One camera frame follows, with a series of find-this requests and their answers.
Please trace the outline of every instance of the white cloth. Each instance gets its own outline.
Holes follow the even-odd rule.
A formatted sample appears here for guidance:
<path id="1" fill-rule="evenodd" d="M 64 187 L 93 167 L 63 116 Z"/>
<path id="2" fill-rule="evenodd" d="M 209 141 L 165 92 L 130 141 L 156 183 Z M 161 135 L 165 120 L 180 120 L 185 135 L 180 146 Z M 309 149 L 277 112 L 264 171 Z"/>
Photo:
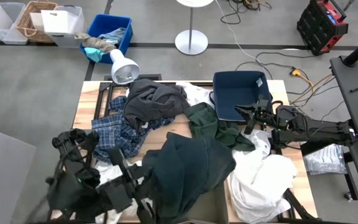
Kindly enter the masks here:
<path id="1" fill-rule="evenodd" d="M 255 144 L 255 150 L 233 150 L 237 165 L 227 178 L 232 206 L 239 218 L 247 223 L 268 222 L 290 209 L 282 195 L 292 187 L 297 171 L 289 158 L 267 156 L 270 152 L 267 133 L 253 130 L 246 137 Z"/>
<path id="2" fill-rule="evenodd" d="M 142 165 L 142 161 L 137 161 L 136 164 L 138 166 Z M 104 184 L 107 181 L 113 180 L 120 175 L 122 175 L 122 172 L 119 168 L 119 166 L 113 166 L 111 164 L 108 164 L 106 162 L 98 161 L 98 163 L 94 167 L 97 169 L 100 173 L 100 184 Z M 143 177 L 138 180 L 138 183 L 141 184 L 143 181 Z M 146 199 L 146 201 L 150 204 L 152 204 L 152 201 L 150 199 Z M 127 216 L 134 216 L 136 215 L 137 211 L 137 204 L 135 199 L 132 199 L 132 205 L 128 208 L 126 208 L 124 211 L 117 213 L 115 210 L 108 211 L 108 220 L 107 224 L 116 224 L 119 221 L 119 218 L 121 217 L 122 213 L 125 213 Z M 99 215 L 96 217 L 96 223 L 102 223 L 104 218 L 104 214 Z"/>
<path id="3" fill-rule="evenodd" d="M 211 91 L 199 86 L 192 85 L 188 82 L 177 82 L 177 86 L 183 87 L 187 94 L 187 102 L 190 106 L 197 105 L 198 103 L 207 103 L 215 109 L 213 103 L 209 100 L 209 93 Z"/>

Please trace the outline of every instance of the blue plastic bin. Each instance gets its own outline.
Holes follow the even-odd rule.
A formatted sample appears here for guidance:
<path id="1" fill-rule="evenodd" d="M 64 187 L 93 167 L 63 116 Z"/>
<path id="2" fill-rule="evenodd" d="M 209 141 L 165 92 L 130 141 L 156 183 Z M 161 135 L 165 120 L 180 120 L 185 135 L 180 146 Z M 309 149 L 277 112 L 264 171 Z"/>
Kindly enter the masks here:
<path id="1" fill-rule="evenodd" d="M 272 96 L 263 72 L 217 72 L 213 85 L 215 109 L 219 119 L 244 121 L 234 106 L 251 105 L 258 102 L 259 96 L 268 100 L 268 108 L 272 105 Z"/>
<path id="2" fill-rule="evenodd" d="M 122 52 L 122 54 L 125 55 L 127 53 L 129 43 L 131 42 L 131 38 L 134 35 L 131 23 L 132 19 L 130 19 L 129 17 L 98 14 L 93 19 L 93 22 L 89 27 L 87 34 L 89 34 L 91 37 L 98 37 L 101 34 L 106 34 L 120 27 L 126 28 L 124 37 L 122 38 L 118 48 Z M 85 54 L 85 50 L 82 44 L 80 46 L 80 50 Z M 99 63 L 112 64 L 110 55 L 103 55 L 102 60 Z"/>

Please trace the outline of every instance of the blue plaid shirt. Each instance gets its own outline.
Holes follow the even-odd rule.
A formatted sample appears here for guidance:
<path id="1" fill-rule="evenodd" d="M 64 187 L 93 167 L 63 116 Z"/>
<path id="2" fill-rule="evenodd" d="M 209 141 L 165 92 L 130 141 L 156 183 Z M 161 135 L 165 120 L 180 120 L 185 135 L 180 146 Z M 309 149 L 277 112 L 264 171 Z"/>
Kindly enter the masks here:
<path id="1" fill-rule="evenodd" d="M 168 125 L 173 121 L 173 118 L 149 121 L 148 127 L 138 133 L 125 120 L 124 107 L 126 101 L 125 96 L 114 98 L 109 105 L 110 110 L 117 111 L 117 113 L 92 121 L 92 129 L 99 134 L 99 143 L 95 147 L 93 154 L 103 162 L 111 163 L 108 151 L 114 146 L 120 147 L 125 158 L 138 155 L 147 134 L 152 129 Z"/>

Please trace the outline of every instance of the plastic bag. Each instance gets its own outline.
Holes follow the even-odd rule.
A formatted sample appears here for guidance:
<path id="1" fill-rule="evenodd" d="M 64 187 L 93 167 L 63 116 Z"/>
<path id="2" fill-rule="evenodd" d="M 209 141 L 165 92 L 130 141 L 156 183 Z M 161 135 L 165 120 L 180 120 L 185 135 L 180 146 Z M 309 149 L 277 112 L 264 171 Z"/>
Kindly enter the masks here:
<path id="1" fill-rule="evenodd" d="M 347 174 L 342 146 L 332 144 L 303 158 L 306 171 L 311 175 Z"/>

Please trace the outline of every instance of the dark gray shirt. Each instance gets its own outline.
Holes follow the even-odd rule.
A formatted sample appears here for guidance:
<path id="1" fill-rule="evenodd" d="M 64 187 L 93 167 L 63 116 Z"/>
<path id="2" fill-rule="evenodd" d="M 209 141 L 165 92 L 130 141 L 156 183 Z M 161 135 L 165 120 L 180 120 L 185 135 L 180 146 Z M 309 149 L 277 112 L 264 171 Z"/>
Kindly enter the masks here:
<path id="1" fill-rule="evenodd" d="M 141 130 L 147 121 L 173 118 L 189 107 L 186 92 L 180 86 L 166 86 L 148 79 L 136 80 L 129 86 L 124 116 L 129 125 Z"/>

